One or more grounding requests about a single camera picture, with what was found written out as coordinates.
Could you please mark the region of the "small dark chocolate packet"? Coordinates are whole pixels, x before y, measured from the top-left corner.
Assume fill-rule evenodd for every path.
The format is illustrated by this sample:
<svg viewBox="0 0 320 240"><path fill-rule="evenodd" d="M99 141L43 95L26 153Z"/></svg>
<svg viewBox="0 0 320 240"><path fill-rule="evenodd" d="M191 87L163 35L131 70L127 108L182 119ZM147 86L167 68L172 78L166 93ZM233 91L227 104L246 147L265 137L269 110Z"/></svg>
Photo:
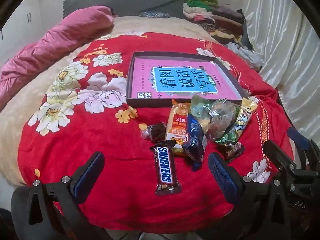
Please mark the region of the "small dark chocolate packet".
<svg viewBox="0 0 320 240"><path fill-rule="evenodd" d="M232 146L228 146L226 148L225 161L227 163L231 162L233 159L243 154L244 150L245 150L245 146L240 142L237 142Z"/></svg>

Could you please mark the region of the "green foil candy packet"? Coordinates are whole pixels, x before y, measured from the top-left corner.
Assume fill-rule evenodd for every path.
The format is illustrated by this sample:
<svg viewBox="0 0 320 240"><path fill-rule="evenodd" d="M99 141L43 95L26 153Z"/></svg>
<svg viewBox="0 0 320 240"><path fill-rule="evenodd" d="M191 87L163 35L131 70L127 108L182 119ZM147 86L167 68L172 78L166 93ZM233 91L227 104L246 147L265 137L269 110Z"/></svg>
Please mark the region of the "green foil candy packet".
<svg viewBox="0 0 320 240"><path fill-rule="evenodd" d="M219 139L216 139L215 142L222 146L232 146L238 141L238 134L235 131L229 131L225 133Z"/></svg>

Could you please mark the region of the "yellow cartoon snack stick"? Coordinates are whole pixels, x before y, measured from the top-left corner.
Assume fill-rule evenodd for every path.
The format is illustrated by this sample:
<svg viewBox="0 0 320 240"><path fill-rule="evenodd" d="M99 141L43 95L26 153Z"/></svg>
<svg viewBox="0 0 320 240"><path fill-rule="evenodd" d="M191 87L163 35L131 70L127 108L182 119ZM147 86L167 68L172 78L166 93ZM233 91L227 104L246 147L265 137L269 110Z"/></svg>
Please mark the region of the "yellow cartoon snack stick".
<svg viewBox="0 0 320 240"><path fill-rule="evenodd" d="M236 118L236 121L227 133L228 144L235 144L239 140L240 136L242 135L246 126L248 125L253 112L257 109L257 107L258 104L254 99L242 100L240 111Z"/></svg>

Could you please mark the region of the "blue cookie packet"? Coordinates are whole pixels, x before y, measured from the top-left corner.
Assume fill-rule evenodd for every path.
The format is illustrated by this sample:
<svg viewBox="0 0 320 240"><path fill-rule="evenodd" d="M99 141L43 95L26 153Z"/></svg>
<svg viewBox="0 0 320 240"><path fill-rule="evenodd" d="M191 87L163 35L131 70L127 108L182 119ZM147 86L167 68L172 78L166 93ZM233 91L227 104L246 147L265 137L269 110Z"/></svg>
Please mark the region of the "blue cookie packet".
<svg viewBox="0 0 320 240"><path fill-rule="evenodd" d="M198 171L204 160L204 152L207 146L207 138L200 123L191 114L187 118L187 131L182 147L185 154L192 161L192 170Z"/></svg>

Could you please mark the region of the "green clear pastry packet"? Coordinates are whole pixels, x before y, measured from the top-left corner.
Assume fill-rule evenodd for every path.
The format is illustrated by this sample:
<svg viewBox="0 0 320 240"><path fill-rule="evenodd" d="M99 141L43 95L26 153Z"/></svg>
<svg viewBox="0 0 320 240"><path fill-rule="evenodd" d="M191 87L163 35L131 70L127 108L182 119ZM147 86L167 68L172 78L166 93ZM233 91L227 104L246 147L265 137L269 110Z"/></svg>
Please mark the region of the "green clear pastry packet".
<svg viewBox="0 0 320 240"><path fill-rule="evenodd" d="M208 114L208 106L215 101L210 101L198 95L194 95L191 100L191 114L200 123L204 133L208 133L210 126L210 116Z"/></svg>

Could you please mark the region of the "Snickers bar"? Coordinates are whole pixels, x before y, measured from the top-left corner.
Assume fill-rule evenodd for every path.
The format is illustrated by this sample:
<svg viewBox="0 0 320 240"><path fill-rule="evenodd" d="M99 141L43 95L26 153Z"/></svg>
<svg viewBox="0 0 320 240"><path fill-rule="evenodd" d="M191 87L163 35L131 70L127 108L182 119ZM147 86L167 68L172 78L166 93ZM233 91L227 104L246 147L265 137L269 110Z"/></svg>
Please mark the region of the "Snickers bar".
<svg viewBox="0 0 320 240"><path fill-rule="evenodd" d="M157 196L182 192L181 185L176 176L176 167L172 151L175 145L176 142L174 140L166 140L160 141L149 148L153 153L155 161L157 176L155 194Z"/></svg>

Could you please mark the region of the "orange snack packet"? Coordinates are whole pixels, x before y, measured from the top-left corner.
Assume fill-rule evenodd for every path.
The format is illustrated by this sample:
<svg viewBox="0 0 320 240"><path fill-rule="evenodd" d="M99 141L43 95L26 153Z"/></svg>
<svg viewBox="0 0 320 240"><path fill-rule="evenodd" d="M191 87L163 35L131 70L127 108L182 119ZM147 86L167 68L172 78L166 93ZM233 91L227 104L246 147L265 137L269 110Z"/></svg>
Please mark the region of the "orange snack packet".
<svg viewBox="0 0 320 240"><path fill-rule="evenodd" d="M185 156L183 143L187 136L189 112L190 103L178 103L172 99L172 107L168 117L165 140L175 141L175 146L172 150L174 155Z"/></svg>

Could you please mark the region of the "dark candy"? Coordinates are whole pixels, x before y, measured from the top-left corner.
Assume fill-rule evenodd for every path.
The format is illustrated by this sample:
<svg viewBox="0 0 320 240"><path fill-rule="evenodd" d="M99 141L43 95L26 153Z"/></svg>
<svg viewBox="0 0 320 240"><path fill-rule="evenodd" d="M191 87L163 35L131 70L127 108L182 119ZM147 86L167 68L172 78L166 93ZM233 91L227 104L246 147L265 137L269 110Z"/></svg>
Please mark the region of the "dark candy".
<svg viewBox="0 0 320 240"><path fill-rule="evenodd" d="M164 141L166 135L166 124L163 122L158 122L153 125L149 125L140 131L140 136L142 139L149 140L151 142Z"/></svg>

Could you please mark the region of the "clear nut pastry packet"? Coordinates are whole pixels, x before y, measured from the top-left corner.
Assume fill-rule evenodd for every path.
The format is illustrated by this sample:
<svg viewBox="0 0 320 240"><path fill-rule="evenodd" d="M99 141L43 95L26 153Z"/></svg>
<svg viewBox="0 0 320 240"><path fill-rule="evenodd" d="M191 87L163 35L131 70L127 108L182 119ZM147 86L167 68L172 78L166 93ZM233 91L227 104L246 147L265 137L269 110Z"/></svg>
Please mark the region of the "clear nut pastry packet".
<svg viewBox="0 0 320 240"><path fill-rule="evenodd" d="M240 105L226 99L216 100L208 106L210 126L208 133L213 140L219 139L236 121Z"/></svg>

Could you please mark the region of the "red floral blanket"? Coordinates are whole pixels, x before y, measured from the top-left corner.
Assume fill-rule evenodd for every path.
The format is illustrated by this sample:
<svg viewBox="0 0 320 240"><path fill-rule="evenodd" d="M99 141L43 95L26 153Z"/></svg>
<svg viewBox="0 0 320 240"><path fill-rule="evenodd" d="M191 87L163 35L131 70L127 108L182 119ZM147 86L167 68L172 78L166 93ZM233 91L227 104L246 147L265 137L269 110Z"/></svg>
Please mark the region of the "red floral blanket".
<svg viewBox="0 0 320 240"><path fill-rule="evenodd" d="M184 232L199 230L232 210L208 165L194 172L175 159L180 194L157 196L151 142L140 137L141 124L166 122L168 108L132 108L125 100L134 52L167 51L221 59L258 107L240 137L245 150L231 165L243 176L264 183L276 168L263 154L273 140L293 157L290 123L278 94L257 72L226 47L195 38L159 33L118 35L92 42L59 77L76 74L70 85L52 85L42 105L25 124L18 148L18 167L26 184L36 178L53 183L73 174L95 151L106 159L82 212L97 226L116 230Z"/></svg>

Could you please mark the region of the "grey clothes pile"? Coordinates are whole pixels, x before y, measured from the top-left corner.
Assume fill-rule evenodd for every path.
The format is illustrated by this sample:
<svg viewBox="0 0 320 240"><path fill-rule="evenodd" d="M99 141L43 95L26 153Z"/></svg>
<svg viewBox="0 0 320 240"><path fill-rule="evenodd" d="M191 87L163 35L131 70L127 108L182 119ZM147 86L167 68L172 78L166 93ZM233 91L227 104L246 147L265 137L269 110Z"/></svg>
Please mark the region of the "grey clothes pile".
<svg viewBox="0 0 320 240"><path fill-rule="evenodd" d="M226 44L226 47L236 55L240 56L243 60L245 60L249 64L249 66L256 72L259 72L264 65L263 55L248 49L242 43L229 42L228 44Z"/></svg>

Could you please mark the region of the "pink quilt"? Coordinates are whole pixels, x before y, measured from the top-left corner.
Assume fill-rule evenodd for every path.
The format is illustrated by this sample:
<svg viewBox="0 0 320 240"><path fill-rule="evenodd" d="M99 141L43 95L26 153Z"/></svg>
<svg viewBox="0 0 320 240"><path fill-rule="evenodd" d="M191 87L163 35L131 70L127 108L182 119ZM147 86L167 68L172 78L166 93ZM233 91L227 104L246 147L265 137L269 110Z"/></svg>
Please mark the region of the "pink quilt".
<svg viewBox="0 0 320 240"><path fill-rule="evenodd" d="M87 7L72 12L41 39L23 47L1 68L1 109L40 73L112 25L110 8Z"/></svg>

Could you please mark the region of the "pink blue book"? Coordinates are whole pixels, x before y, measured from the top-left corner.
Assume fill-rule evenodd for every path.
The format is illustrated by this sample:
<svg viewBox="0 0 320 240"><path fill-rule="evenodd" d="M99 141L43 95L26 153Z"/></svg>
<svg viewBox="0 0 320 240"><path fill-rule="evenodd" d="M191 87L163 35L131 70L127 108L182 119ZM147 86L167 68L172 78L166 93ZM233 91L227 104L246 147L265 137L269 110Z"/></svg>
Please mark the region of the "pink blue book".
<svg viewBox="0 0 320 240"><path fill-rule="evenodd" d="M135 57L127 96L131 99L241 100L244 92L227 68L214 61Z"/></svg>

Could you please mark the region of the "dark shallow box tray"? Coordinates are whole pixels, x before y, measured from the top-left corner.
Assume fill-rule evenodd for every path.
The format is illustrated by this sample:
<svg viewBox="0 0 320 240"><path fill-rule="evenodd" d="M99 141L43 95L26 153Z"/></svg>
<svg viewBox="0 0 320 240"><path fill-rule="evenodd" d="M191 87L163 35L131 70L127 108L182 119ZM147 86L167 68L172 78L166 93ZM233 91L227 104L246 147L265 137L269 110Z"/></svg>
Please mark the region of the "dark shallow box tray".
<svg viewBox="0 0 320 240"><path fill-rule="evenodd" d="M141 51L132 55L126 100L135 108L170 107L171 101L207 100L240 103L244 89L218 59L203 55Z"/></svg>

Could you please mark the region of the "dark patterned cloth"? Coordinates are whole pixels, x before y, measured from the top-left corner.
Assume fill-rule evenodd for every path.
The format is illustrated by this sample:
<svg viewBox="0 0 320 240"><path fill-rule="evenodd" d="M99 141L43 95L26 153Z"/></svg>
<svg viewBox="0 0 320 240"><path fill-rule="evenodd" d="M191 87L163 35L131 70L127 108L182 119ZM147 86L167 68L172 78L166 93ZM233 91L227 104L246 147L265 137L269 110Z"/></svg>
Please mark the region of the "dark patterned cloth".
<svg viewBox="0 0 320 240"><path fill-rule="evenodd" d="M170 18L170 14L166 12L150 12L144 11L139 14L139 17L145 18Z"/></svg>

